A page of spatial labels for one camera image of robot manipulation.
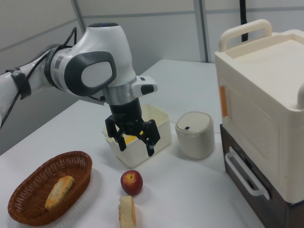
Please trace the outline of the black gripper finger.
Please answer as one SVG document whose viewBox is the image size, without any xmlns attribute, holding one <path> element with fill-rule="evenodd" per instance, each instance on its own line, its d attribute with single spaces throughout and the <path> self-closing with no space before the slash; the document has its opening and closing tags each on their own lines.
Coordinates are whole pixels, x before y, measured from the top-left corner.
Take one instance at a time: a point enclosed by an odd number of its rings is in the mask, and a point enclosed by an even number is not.
<svg viewBox="0 0 304 228">
<path fill-rule="evenodd" d="M 117 130 L 116 124 L 113 116 L 109 116 L 105 120 L 106 130 L 109 138 L 114 138 L 115 142 L 118 143 L 120 151 L 126 149 L 125 139 L 123 137 L 124 132 L 122 130 Z"/>
<path fill-rule="evenodd" d="M 154 147 L 161 138 L 156 122 L 153 119 L 141 122 L 139 124 L 137 138 L 146 145 L 148 156 L 153 156 Z"/>
</svg>

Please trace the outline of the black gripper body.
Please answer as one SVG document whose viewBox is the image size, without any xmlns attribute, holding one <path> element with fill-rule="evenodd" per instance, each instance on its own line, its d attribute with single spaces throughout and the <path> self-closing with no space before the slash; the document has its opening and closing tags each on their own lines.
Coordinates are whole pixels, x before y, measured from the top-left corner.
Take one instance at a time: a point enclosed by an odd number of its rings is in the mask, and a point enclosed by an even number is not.
<svg viewBox="0 0 304 228">
<path fill-rule="evenodd" d="M 136 136 L 139 133 L 139 124 L 143 122 L 142 110 L 138 98 L 122 105 L 110 104 L 111 114 L 116 126 L 126 135 Z"/>
</svg>

